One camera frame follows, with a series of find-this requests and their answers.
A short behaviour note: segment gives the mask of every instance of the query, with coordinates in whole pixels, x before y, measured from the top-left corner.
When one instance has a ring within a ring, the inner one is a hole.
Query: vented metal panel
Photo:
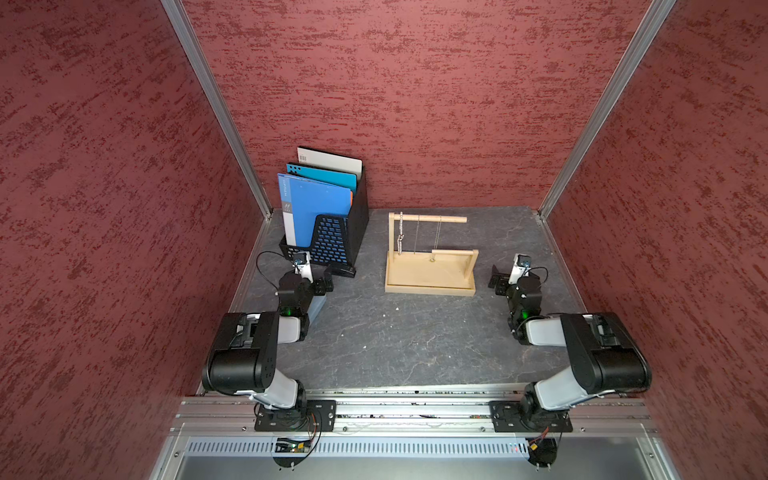
[[[193,437],[186,456],[268,457],[275,438]],[[326,437],[312,453],[322,457],[528,458],[528,443],[515,437],[493,439]],[[280,456],[304,456],[303,453]]]

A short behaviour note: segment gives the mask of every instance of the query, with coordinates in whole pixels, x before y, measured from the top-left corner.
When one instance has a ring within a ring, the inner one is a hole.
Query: blue folder
[[[286,243],[289,245],[309,247],[315,217],[320,214],[347,215],[352,206],[352,191],[349,188],[289,174],[278,174],[277,180],[283,202]]]
[[[325,168],[307,167],[300,164],[287,164],[288,173],[300,177],[311,178],[328,184],[349,188],[353,194],[357,194],[357,175]]]

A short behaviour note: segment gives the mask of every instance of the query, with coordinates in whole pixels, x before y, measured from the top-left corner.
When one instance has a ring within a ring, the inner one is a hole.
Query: black mounting plate
[[[491,420],[495,432],[503,433],[541,433],[541,429],[529,429],[520,419],[519,402],[488,402],[491,407]],[[553,412],[552,422],[549,425],[550,433],[570,433],[574,431],[568,410]]]
[[[259,408],[256,415],[256,421],[253,424],[253,430],[257,432],[298,432],[306,431],[305,422],[295,429],[287,428],[284,421],[278,419],[279,415],[285,415],[289,412],[298,414],[298,410],[268,410]],[[315,420],[321,422],[323,433],[332,432],[333,424],[336,423],[336,400],[307,400],[306,414],[311,418],[315,415]]]

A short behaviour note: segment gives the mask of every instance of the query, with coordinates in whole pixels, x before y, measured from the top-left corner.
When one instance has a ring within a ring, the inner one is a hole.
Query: wooden frame
[[[467,217],[439,215],[402,215],[405,221],[467,223]],[[440,250],[402,252],[395,249],[395,220],[400,215],[389,213],[389,250],[386,259],[387,293],[421,293],[426,295],[475,295],[473,269],[477,250]]]

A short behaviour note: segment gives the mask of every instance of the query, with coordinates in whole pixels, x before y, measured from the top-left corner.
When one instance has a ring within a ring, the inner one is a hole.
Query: mesh file holder
[[[330,266],[334,275],[354,277],[355,260],[367,226],[368,194],[366,169],[363,168],[349,214],[318,215],[315,217],[312,243],[308,248],[288,245],[283,235],[280,251],[288,260],[291,260],[294,253],[309,251],[312,263]]]

